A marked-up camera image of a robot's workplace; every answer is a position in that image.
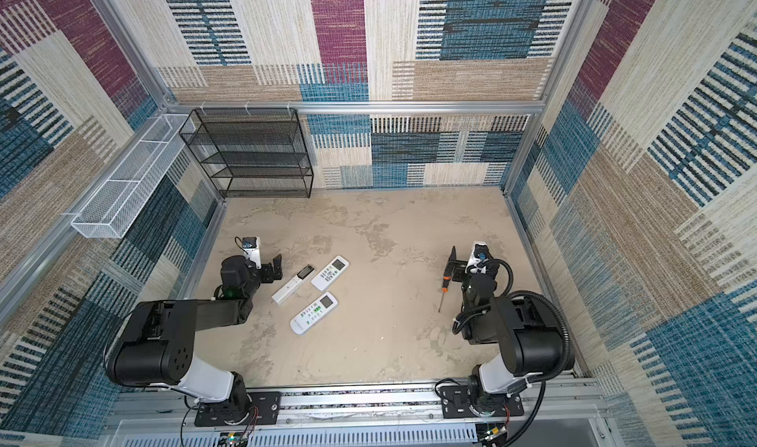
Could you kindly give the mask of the orange black handle screwdriver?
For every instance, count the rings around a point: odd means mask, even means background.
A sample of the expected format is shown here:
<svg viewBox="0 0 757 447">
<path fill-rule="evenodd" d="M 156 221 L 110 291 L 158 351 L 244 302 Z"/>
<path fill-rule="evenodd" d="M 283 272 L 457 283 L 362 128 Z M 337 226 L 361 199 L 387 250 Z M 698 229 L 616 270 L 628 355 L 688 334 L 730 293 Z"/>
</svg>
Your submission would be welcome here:
<svg viewBox="0 0 757 447">
<path fill-rule="evenodd" d="M 441 310 L 442 310 L 442 307 L 444 305 L 445 296 L 446 296 L 447 292 L 449 291 L 449 284 L 450 283 L 451 283 L 451 277 L 449 275 L 445 275 L 443 277 L 442 296 L 441 296 L 438 312 L 441 312 Z"/>
</svg>

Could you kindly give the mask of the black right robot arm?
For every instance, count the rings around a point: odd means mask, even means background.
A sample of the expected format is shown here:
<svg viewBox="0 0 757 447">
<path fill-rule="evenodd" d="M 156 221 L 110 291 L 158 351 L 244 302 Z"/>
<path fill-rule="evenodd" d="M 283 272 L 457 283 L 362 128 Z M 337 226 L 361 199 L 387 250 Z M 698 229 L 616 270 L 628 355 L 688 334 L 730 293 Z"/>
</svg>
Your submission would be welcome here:
<svg viewBox="0 0 757 447">
<path fill-rule="evenodd" d="M 499 348 L 498 355 L 473 369 L 471 398 L 514 397 L 573 367 L 575 354 L 563 314 L 541 293 L 515 291 L 512 267 L 493 257 L 486 244 L 474 243 L 465 261 L 451 249 L 442 289 L 453 282 L 461 285 L 461 310 L 451 331 L 471 346 Z"/>
</svg>

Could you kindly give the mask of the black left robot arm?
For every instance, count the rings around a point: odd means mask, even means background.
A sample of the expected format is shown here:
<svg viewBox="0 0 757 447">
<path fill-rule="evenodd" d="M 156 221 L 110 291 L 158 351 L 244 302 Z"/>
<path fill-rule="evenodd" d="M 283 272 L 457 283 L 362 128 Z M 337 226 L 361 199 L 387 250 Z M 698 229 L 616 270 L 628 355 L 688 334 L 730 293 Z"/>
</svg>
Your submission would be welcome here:
<svg viewBox="0 0 757 447">
<path fill-rule="evenodd" d="M 257 266 L 244 256 L 228 257 L 222 284 L 211 299 L 155 300 L 137 304 L 106 351 L 106 375 L 129 388 L 163 387 L 203 404 L 246 403 L 244 380 L 194 354 L 195 334 L 242 325 L 264 284 L 283 277 L 282 256 Z"/>
</svg>

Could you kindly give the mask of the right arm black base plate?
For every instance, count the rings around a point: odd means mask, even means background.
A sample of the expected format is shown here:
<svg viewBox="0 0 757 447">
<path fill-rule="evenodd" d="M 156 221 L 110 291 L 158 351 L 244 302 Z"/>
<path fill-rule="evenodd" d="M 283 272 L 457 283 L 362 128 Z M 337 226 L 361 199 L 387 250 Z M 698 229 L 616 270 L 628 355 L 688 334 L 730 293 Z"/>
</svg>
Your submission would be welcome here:
<svg viewBox="0 0 757 447">
<path fill-rule="evenodd" d="M 515 397 L 488 394 L 477 387 L 453 383 L 451 379 L 440 380 L 434 391 L 441 400 L 445 419 L 524 415 L 524 406 Z"/>
</svg>

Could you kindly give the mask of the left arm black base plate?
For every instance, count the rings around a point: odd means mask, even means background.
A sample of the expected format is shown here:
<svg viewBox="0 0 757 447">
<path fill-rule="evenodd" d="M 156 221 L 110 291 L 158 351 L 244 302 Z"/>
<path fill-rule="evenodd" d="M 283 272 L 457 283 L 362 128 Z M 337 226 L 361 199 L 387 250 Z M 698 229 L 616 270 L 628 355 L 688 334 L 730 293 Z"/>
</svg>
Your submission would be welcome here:
<svg viewBox="0 0 757 447">
<path fill-rule="evenodd" d="M 247 393 L 240 401 L 201 403 L 193 424 L 195 427 L 275 425 L 281 398 L 281 392 L 266 391 Z"/>
</svg>

